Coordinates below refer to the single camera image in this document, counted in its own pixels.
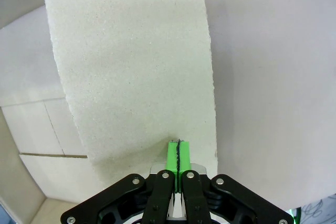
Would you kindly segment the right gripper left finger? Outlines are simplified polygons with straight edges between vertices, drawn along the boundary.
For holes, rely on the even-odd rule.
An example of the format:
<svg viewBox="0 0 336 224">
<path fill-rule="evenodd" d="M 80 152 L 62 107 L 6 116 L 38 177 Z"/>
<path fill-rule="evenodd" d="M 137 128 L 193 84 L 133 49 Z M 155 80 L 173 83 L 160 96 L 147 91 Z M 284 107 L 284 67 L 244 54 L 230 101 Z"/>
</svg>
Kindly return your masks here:
<svg viewBox="0 0 336 224">
<path fill-rule="evenodd" d="M 147 178 L 130 174 L 67 210 L 61 223 L 126 223 L 142 215 L 141 223 L 165 223 L 175 192 L 179 143 L 170 142 L 166 165 Z"/>
</svg>

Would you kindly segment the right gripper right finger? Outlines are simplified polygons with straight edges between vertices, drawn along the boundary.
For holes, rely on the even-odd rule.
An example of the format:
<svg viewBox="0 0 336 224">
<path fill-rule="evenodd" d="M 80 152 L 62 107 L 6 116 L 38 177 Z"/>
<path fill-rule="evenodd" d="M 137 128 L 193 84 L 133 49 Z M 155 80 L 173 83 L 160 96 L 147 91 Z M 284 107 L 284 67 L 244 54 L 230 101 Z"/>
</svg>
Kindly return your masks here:
<svg viewBox="0 0 336 224">
<path fill-rule="evenodd" d="M 188 223 L 210 223 L 211 214 L 228 223 L 293 223 L 293 217 L 228 175 L 212 179 L 192 168 L 189 143 L 179 141 L 179 186 Z"/>
</svg>

